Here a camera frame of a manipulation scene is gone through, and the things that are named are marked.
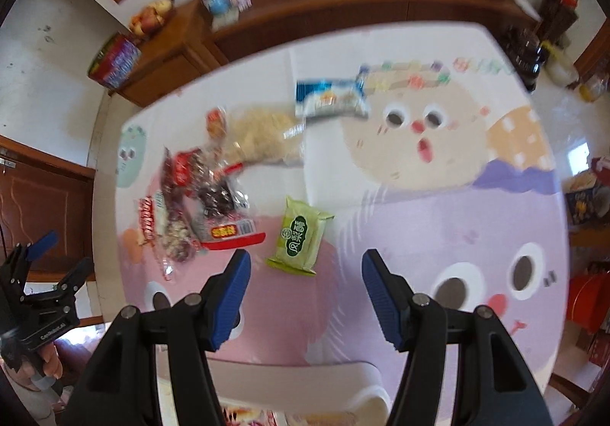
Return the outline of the dark red date pack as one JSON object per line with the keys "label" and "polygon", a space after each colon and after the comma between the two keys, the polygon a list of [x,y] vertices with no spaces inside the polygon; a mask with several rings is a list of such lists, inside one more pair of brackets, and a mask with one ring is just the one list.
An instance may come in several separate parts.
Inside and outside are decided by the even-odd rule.
{"label": "dark red date pack", "polygon": [[184,263],[196,255],[201,243],[192,230],[190,216],[184,207],[183,190],[175,181],[174,169],[173,155],[164,148],[159,176],[165,211],[161,240],[170,261]]}

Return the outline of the green pineapple cake pack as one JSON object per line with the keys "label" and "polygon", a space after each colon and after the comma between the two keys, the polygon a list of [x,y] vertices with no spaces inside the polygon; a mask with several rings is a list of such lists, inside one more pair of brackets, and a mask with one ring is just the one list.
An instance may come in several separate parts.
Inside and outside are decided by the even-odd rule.
{"label": "green pineapple cake pack", "polygon": [[276,249],[266,263],[296,275],[314,276],[327,223],[334,215],[287,197]]}

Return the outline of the red round pastry pack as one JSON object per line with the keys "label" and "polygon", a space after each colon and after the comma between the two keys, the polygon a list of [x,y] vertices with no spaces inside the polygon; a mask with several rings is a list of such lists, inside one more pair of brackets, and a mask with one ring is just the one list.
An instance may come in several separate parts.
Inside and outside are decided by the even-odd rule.
{"label": "red round pastry pack", "polygon": [[243,168],[242,162],[231,164],[224,159],[220,147],[196,147],[175,155],[173,175],[177,185],[195,193],[220,184]]}

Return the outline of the silver blue snack bag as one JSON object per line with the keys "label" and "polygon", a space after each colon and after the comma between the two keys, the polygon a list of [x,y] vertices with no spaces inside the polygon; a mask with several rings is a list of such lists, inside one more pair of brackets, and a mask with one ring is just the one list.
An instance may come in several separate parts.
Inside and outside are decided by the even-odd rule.
{"label": "silver blue snack bag", "polygon": [[303,119],[331,116],[367,118],[370,112],[361,79],[298,81],[295,100],[295,116]]}

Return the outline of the red label sausage pack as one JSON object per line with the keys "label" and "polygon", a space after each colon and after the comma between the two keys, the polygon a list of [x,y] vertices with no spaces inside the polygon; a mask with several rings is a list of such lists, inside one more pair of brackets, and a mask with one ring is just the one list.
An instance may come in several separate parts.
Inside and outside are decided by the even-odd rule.
{"label": "red label sausage pack", "polygon": [[266,233],[247,216],[224,216],[204,222],[199,243],[208,251],[228,251],[262,243]]}

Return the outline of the brown wooden door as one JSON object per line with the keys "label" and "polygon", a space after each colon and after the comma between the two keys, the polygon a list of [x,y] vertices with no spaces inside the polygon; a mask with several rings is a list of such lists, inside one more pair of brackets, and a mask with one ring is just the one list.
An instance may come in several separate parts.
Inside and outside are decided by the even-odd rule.
{"label": "brown wooden door", "polygon": [[6,246],[33,243],[48,232],[58,242],[35,261],[28,279],[57,281],[91,258],[95,171],[1,138],[1,227]]}

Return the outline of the white plastic tray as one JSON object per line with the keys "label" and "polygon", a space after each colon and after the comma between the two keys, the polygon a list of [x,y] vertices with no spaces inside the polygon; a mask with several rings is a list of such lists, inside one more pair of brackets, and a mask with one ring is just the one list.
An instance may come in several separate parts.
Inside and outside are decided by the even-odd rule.
{"label": "white plastic tray", "polygon": [[391,403],[364,362],[308,367],[210,360],[228,425],[384,425]]}

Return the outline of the cartoon printed tablecloth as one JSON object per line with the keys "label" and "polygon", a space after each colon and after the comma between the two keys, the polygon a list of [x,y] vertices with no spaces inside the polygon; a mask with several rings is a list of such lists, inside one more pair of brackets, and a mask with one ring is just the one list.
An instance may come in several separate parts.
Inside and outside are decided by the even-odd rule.
{"label": "cartoon printed tablecloth", "polygon": [[[562,191],[539,116],[501,47],[472,23],[417,22],[321,35],[247,57],[181,88],[124,124],[116,219],[125,296],[172,302],[221,271],[200,251],[164,278],[143,244],[138,203],[156,196],[164,148],[206,144],[207,113],[295,105],[298,81],[366,76],[367,118],[307,123],[299,166],[238,177],[266,239],[249,247],[241,320],[214,359],[308,367],[366,362],[389,395],[405,358],[379,328],[361,275],[377,249],[418,292],[465,311],[490,306],[540,387],[562,337],[568,285]],[[287,197],[334,215],[314,276],[270,267]]]}

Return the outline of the small orange snack pack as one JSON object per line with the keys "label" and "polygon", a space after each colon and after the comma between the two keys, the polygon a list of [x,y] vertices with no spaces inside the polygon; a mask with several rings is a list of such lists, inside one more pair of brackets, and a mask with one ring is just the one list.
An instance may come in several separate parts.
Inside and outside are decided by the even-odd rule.
{"label": "small orange snack pack", "polygon": [[222,141],[226,136],[225,111],[221,107],[212,108],[206,115],[206,130],[213,141]]}

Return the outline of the red round tin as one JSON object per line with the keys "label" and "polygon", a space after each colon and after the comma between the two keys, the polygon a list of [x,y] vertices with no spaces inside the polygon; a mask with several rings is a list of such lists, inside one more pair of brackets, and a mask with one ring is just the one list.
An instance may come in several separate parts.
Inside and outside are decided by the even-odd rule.
{"label": "red round tin", "polygon": [[97,52],[88,78],[107,89],[119,88],[138,64],[142,51],[127,35],[117,32]]}

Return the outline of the fruit bowl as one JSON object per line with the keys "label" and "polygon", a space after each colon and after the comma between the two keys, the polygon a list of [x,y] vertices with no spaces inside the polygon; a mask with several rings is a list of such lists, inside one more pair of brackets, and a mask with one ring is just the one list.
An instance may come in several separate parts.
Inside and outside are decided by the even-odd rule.
{"label": "fruit bowl", "polygon": [[155,0],[131,17],[128,28],[136,38],[150,38],[163,28],[174,14],[174,10],[174,0]]}

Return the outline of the wooden tv cabinet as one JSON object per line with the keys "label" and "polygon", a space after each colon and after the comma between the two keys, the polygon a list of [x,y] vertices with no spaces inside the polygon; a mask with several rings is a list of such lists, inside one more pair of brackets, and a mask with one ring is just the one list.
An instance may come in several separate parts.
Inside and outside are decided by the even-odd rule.
{"label": "wooden tv cabinet", "polygon": [[203,0],[178,6],[167,25],[141,44],[142,55],[118,88],[141,108],[232,61],[340,29],[409,21],[465,21],[500,38],[511,26],[538,23],[515,0],[251,0],[238,20],[214,31]]}

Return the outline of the white plastic pitcher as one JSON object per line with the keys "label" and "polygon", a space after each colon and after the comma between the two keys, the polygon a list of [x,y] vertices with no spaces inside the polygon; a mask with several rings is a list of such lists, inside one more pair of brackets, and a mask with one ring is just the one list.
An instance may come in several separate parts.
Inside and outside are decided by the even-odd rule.
{"label": "white plastic pitcher", "polygon": [[561,48],[548,41],[543,41],[542,47],[548,52],[544,69],[555,85],[568,87],[579,80],[578,71]]}

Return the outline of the dark ceramic jar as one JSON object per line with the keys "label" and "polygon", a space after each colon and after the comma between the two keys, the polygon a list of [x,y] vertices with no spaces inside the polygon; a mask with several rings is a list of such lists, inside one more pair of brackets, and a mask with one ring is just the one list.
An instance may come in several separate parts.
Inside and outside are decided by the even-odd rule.
{"label": "dark ceramic jar", "polygon": [[525,89],[533,92],[543,63],[548,58],[548,51],[539,38],[530,29],[511,26],[501,38],[501,47]]}

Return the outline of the red lid dark bin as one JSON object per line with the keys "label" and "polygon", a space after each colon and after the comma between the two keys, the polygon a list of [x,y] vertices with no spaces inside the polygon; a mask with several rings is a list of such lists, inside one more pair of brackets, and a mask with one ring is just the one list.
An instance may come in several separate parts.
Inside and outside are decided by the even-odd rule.
{"label": "red lid dark bin", "polygon": [[577,21],[577,0],[541,0],[541,22],[536,31],[540,41],[555,43]]}

